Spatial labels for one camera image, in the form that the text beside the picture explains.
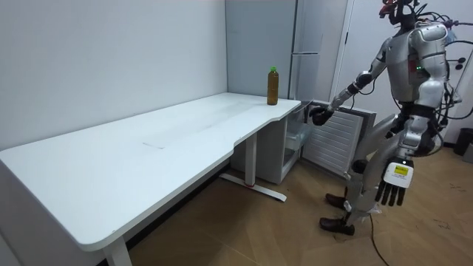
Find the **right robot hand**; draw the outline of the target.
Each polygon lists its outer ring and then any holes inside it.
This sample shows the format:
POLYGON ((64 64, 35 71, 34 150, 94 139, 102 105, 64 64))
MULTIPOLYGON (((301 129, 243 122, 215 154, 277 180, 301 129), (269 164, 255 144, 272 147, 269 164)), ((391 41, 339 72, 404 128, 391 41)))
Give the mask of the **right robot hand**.
POLYGON ((323 126, 334 114, 328 107, 316 106, 311 109, 309 116, 315 126, 323 126))

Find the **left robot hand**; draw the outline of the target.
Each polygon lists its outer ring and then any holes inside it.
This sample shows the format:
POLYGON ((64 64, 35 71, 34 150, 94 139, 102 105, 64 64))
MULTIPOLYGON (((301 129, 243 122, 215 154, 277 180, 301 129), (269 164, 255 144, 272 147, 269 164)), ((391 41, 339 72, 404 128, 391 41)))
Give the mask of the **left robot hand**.
POLYGON ((402 206, 406 190, 411 185, 414 174, 414 162, 393 157, 388 160, 375 201, 382 205, 402 206))

